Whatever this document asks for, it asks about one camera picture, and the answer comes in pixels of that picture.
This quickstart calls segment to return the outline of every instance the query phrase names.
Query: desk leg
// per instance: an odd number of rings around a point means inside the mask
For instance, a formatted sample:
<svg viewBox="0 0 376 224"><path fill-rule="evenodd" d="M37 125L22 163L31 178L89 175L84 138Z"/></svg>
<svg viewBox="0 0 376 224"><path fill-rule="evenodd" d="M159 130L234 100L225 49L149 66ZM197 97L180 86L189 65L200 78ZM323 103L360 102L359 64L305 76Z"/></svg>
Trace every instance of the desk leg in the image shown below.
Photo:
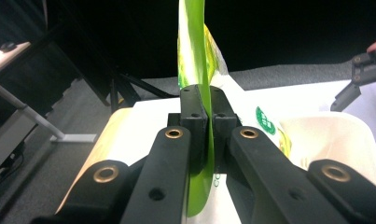
<svg viewBox="0 0 376 224"><path fill-rule="evenodd" d="M48 122L45 118L40 116L30 106L23 103L12 93L0 86L0 96L19 109L25 116L34 121L35 123L42 125L50 130L54 135L51 136L52 142L68 142L68 143L94 143L97 138L97 134L65 134L56 128L53 124Z"/></svg>

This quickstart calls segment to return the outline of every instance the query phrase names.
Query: green label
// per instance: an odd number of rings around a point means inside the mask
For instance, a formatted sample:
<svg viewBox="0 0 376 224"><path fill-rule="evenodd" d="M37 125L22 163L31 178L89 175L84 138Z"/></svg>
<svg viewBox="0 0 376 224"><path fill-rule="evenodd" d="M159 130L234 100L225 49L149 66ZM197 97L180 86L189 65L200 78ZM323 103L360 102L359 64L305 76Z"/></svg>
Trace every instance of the green label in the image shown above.
<svg viewBox="0 0 376 224"><path fill-rule="evenodd" d="M257 121L265 132L275 135L274 124L267 119L260 107L257 107Z"/></svg>

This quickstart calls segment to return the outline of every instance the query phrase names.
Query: gray carpet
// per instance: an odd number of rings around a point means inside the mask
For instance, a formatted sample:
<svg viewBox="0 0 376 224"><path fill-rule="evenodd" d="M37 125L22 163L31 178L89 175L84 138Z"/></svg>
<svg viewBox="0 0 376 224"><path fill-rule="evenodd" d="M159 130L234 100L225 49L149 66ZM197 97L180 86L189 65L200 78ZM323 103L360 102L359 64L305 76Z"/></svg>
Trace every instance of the gray carpet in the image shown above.
<svg viewBox="0 0 376 224"><path fill-rule="evenodd" d="M276 65L230 74L245 90L348 79L349 63ZM171 94L178 94L177 78L146 79ZM144 100L156 98L138 90ZM101 133L110 117L89 86L73 83L49 114L49 121L65 133ZM24 163L0 184L0 223L29 223L34 217L54 214L93 144L51 144L51 134L37 127L25 140Z"/></svg>

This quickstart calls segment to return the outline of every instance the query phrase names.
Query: desk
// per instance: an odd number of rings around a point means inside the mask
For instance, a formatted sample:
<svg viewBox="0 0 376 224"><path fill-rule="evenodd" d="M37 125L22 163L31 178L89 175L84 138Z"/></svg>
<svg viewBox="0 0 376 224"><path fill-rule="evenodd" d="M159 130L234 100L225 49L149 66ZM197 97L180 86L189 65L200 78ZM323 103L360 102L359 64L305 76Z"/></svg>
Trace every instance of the desk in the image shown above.
<svg viewBox="0 0 376 224"><path fill-rule="evenodd" d="M284 119L290 116L304 116L318 111L329 111L335 95L347 83L348 81L318 83L249 91L247 94L249 99L266 107L267 112L271 111L274 118ZM376 107L376 104L371 104L371 102L375 102L376 94L368 94L372 91L376 91L376 85L365 87L362 91L363 95L352 103L346 111L358 116L361 108ZM97 144L80 170L76 181L88 167L97 161L109 159L123 161L131 165L144 157L150 150L158 130L166 126L168 113L178 113L179 110L179 99L167 99L138 102L134 108L121 109L116 112L106 125ZM374 109L365 110L365 113L362 114L365 117L376 119L376 116L372 116L373 111L376 112ZM188 223L238 222L237 213L230 206L231 198L227 193L225 180L225 176L221 176L218 187L213 186L211 189L209 203L202 211L205 215L191 217L188 219Z"/></svg>
<svg viewBox="0 0 376 224"><path fill-rule="evenodd" d="M10 52L0 51L0 74L3 69L16 62L19 55L28 48L30 43L27 42L19 44ZM0 86L0 96L17 108L17 111L0 128L0 165L36 124L50 130L54 134L50 140L54 142L93 143L96 140L96 134L64 134L2 86Z"/></svg>

